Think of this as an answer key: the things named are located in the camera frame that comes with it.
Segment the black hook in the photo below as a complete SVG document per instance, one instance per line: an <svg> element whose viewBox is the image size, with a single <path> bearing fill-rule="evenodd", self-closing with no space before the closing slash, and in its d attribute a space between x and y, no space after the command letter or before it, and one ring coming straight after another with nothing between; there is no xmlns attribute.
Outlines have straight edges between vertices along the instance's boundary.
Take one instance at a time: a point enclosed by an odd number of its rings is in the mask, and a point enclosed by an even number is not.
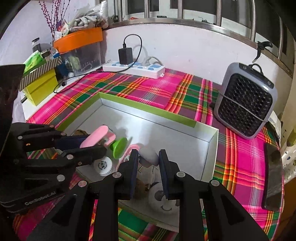
<svg viewBox="0 0 296 241"><path fill-rule="evenodd" d="M251 69L253 69L253 66L254 66L254 65L257 66L257 67L260 69L260 74L264 75L264 74L263 74L263 71L262 71L262 68L261 68L261 66L260 66L259 64L250 64L249 67L250 67Z"/></svg>
<svg viewBox="0 0 296 241"><path fill-rule="evenodd" d="M118 16L117 15L115 15L114 17L113 17L113 22L114 23L117 23L119 20L118 20Z"/></svg>
<svg viewBox="0 0 296 241"><path fill-rule="evenodd" d="M260 55L261 55L261 51L264 50L265 47L270 47L270 48L272 48L273 45L272 45L272 43L269 42L269 41L265 41L265 42L259 42L259 41L258 41L257 56L256 56L256 58L253 60L253 63L255 62L255 60L257 60L257 59L260 57Z"/></svg>

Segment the fan grille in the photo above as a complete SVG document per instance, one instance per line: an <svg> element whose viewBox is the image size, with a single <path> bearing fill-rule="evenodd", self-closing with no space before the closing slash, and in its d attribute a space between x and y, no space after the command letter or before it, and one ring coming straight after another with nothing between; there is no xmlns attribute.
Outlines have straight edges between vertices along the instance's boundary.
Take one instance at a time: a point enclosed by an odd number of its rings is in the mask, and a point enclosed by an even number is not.
<svg viewBox="0 0 296 241"><path fill-rule="evenodd" d="M272 96L250 79L233 74L225 96L244 106L258 118L264 120L272 106ZM220 118L247 137L256 133L262 121L233 101L222 98L218 109Z"/></svg>

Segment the clear plastic container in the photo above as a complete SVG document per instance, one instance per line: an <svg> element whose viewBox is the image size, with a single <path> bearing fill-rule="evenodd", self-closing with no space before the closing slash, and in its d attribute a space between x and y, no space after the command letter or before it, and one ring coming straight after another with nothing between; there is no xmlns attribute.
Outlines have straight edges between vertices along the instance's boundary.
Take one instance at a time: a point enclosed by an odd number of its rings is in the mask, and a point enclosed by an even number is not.
<svg viewBox="0 0 296 241"><path fill-rule="evenodd" d="M74 73L74 76L84 74L102 64L100 42L62 53L60 56L67 70Z"/></svg>

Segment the yellow box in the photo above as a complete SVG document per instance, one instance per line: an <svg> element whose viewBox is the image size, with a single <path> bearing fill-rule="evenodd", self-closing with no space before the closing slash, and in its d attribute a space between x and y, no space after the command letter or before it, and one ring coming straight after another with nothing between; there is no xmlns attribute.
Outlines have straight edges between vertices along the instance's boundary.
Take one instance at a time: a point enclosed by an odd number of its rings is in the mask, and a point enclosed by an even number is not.
<svg viewBox="0 0 296 241"><path fill-rule="evenodd" d="M54 91L56 86L57 78L54 69L52 69L24 88L24 93L29 101L38 105Z"/></svg>

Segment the plush toy face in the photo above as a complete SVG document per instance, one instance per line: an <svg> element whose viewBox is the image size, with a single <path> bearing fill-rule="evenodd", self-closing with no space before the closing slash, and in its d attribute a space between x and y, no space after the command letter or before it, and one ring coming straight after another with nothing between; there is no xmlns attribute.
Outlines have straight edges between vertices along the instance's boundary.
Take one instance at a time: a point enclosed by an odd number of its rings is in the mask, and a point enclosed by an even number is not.
<svg viewBox="0 0 296 241"><path fill-rule="evenodd" d="M179 211L179 200L167 200L161 183L152 184L148 201L151 208L160 213L174 214Z"/></svg>

